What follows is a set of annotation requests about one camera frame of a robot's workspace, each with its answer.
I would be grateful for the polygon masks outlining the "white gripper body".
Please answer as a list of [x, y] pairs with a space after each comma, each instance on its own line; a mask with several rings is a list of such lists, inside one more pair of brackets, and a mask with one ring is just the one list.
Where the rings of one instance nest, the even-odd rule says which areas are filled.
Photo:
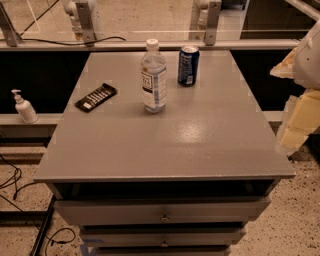
[[306, 89], [320, 89], [320, 20], [297, 46], [294, 81]]

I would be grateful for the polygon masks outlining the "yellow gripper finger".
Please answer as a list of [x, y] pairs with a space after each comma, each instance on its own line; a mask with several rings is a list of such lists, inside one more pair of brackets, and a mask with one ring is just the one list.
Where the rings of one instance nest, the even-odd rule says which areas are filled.
[[290, 51], [290, 53], [276, 66], [274, 66], [270, 70], [270, 74], [272, 76], [278, 77], [278, 78], [294, 78], [294, 58], [296, 54], [296, 48]]
[[292, 155], [319, 127], [320, 91], [306, 89], [299, 97], [290, 96], [276, 134], [276, 152]]

